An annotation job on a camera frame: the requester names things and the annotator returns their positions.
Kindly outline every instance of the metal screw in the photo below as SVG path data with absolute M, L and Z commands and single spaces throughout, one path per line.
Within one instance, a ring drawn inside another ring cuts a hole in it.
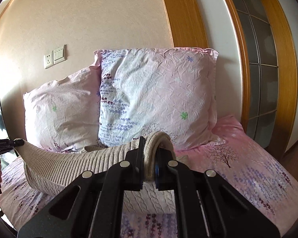
M 178 162 L 175 161 L 175 160 L 170 160 L 170 161 L 168 162 L 168 165 L 169 165 L 169 166 L 172 166 L 172 167 L 175 167 L 175 166 L 178 165 Z
M 93 175 L 91 171 L 85 171 L 82 173 L 83 178 L 90 178 Z
M 120 166 L 121 167 L 128 167 L 130 165 L 130 163 L 129 163 L 129 161 L 122 161 L 122 162 L 120 162 Z
M 214 176 L 216 176 L 216 172 L 214 170 L 212 170 L 212 169 L 207 170 L 206 171 L 206 174 L 207 174 L 208 177 L 214 177 Z

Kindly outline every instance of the wooden door frame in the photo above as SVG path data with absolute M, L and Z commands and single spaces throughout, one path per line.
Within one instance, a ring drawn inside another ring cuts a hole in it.
M 243 102 L 241 123 L 244 131 L 250 110 L 250 69 L 246 41 L 237 10 L 232 0 L 225 0 L 231 14 L 240 48 L 243 72 Z M 274 130 L 266 150 L 277 160 L 283 157 L 292 133 L 298 100 L 297 56 L 288 20 L 278 0 L 261 0 L 276 45 L 279 89 Z
M 197 0 L 163 0 L 173 47 L 208 48 Z

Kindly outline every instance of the beige wall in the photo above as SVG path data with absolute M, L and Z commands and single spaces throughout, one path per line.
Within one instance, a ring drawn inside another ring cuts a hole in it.
M 43 55 L 64 44 L 67 60 L 44 69 Z M 89 66 L 96 49 L 134 47 L 172 47 L 163 0 L 13 0 L 0 18 L 8 133 L 25 138 L 24 92 Z

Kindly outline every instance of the electrical outlet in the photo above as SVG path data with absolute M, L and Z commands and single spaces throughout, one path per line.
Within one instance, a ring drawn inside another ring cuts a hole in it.
M 54 65 L 53 51 L 44 56 L 44 69 L 50 68 Z

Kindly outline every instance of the bed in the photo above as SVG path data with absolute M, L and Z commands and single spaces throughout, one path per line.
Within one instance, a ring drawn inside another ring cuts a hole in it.
M 188 155 L 191 169 L 203 172 L 215 169 L 241 194 L 277 225 L 284 235 L 298 218 L 298 183 L 266 151 L 247 137 L 240 123 L 229 115 L 218 120 L 213 132 L 222 137 L 222 145 L 202 145 L 176 151 Z M 233 151 L 225 162 L 215 151 Z M 18 230 L 53 196 L 29 187 L 19 157 L 3 171 L 0 207 Z M 175 214 L 134 214 L 124 212 L 122 237 L 176 237 Z

